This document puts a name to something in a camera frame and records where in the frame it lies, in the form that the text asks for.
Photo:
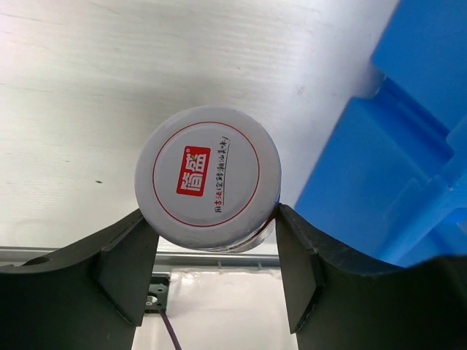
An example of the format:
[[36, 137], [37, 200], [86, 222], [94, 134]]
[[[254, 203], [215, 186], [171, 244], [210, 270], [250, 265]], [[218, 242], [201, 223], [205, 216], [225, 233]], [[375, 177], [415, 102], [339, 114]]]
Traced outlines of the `white-lid spice jar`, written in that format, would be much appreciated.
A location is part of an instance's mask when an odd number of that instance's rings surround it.
[[139, 209], [167, 241], [206, 252], [246, 252], [270, 235], [281, 163], [266, 129], [221, 106], [197, 106], [163, 122], [136, 164]]

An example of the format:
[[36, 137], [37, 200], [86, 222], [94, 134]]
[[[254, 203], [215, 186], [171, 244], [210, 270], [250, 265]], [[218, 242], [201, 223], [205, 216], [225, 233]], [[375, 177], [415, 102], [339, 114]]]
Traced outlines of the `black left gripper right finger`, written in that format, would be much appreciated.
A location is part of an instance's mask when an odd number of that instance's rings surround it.
[[374, 259], [278, 205], [288, 324], [300, 349], [464, 349], [466, 258], [402, 268]]

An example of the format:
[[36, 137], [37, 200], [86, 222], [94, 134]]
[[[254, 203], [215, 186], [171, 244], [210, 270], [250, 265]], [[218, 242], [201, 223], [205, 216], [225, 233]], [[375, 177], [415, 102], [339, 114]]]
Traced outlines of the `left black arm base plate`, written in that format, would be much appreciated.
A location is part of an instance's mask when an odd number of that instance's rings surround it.
[[144, 312], [146, 314], [161, 314], [167, 309], [171, 277], [167, 273], [157, 273], [151, 276]]

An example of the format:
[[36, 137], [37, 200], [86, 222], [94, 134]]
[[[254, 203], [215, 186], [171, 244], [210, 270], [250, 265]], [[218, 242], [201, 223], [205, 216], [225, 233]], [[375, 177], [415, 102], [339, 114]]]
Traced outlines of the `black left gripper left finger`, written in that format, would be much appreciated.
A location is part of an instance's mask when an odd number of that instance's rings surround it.
[[1, 267], [1, 348], [131, 349], [157, 246], [136, 210], [64, 248]]

